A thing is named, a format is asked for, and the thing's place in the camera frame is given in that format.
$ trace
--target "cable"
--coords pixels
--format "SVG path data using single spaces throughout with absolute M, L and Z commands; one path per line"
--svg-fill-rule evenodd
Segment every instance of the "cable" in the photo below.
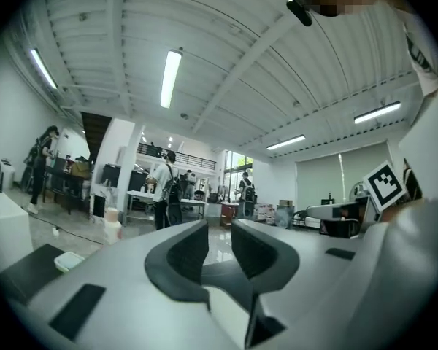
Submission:
M 64 228 L 62 228 L 62 227 L 60 227 L 59 225 L 56 225 L 56 224 L 54 224 L 54 223 L 52 223 L 52 222 L 49 222 L 48 220 L 40 219 L 40 218 L 38 218 L 38 217 L 36 217 L 36 216 L 34 216 L 34 215 L 31 215 L 31 214 L 29 214 L 29 216 L 30 216 L 30 217 L 33 217 L 34 219 L 40 220 L 41 222 L 44 222 L 44 223 L 48 223 L 48 224 L 50 224 L 50 225 L 53 225 L 53 226 L 56 228 L 56 230 L 62 230 L 63 232 L 66 232 L 66 233 L 68 233 L 68 234 L 70 234 L 70 235 L 73 235 L 73 236 L 76 236 L 76 237 L 79 237 L 79 238 L 84 238 L 85 240 L 88 240 L 88 241 L 94 242 L 95 244 L 104 245 L 102 242 L 94 241 L 94 240 L 91 240 L 90 238 L 87 238 L 87 237 L 85 237 L 85 236 L 77 235 L 76 233 L 70 232 L 70 231 L 68 231 L 68 230 L 66 230 L 66 229 L 64 229 Z

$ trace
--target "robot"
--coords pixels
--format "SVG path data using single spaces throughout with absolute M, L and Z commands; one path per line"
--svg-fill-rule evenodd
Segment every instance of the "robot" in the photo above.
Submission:
M 333 211 L 310 209 L 321 217 Z M 367 226 L 353 239 L 234 220 L 232 249 L 253 285 L 244 347 L 384 346 L 438 285 L 432 225 L 438 227 L 438 201 Z M 60 349 L 238 349 L 212 318 L 200 285 L 207 241 L 206 220 L 122 240 L 15 312 L 43 344 Z

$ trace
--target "cardboard box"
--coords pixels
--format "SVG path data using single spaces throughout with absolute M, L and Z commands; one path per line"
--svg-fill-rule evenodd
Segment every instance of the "cardboard box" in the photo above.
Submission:
M 72 164 L 70 174 L 84 179 L 89 178 L 89 176 L 91 176 L 91 167 L 89 165 L 89 162 L 74 162 Z
M 279 200 L 279 206 L 293 206 L 293 201 L 291 201 L 291 200 Z

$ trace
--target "white shirt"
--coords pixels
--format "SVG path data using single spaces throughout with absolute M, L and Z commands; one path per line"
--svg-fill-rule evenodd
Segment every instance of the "white shirt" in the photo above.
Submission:
M 431 95 L 438 90 L 438 46 L 417 15 L 399 14 L 411 40 L 412 65 L 418 74 L 423 95 Z M 438 199 L 438 92 L 401 140 L 399 148 L 412 167 L 423 197 Z
M 396 13 L 404 24 L 407 52 L 426 97 L 438 90 L 438 47 L 418 15 L 399 9 Z
M 170 167 L 172 169 L 172 174 L 174 177 L 178 176 L 178 168 L 173 167 L 170 163 Z M 170 175 L 170 170 L 167 167 L 167 164 L 163 163 L 154 171 L 153 175 L 151 175 L 153 179 L 157 181 L 157 185 L 155 186 L 154 192 L 154 202 L 159 202 L 162 199 L 162 190 L 166 186 L 167 182 L 172 178 Z
M 186 180 L 189 184 L 195 184 L 196 183 L 196 175 L 192 172 L 188 172 Z

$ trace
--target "black backpack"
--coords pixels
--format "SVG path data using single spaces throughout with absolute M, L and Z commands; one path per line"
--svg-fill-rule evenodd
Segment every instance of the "black backpack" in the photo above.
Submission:
M 166 183 L 166 186 L 162 189 L 162 199 L 170 203 L 180 203 L 182 199 L 182 187 L 180 186 L 179 176 L 174 178 L 174 174 L 172 173 L 172 169 L 169 165 L 167 165 L 170 171 L 170 180 Z
M 246 202 L 255 202 L 255 188 L 253 187 L 253 183 L 248 183 L 244 180 L 245 188 L 243 190 L 243 199 Z

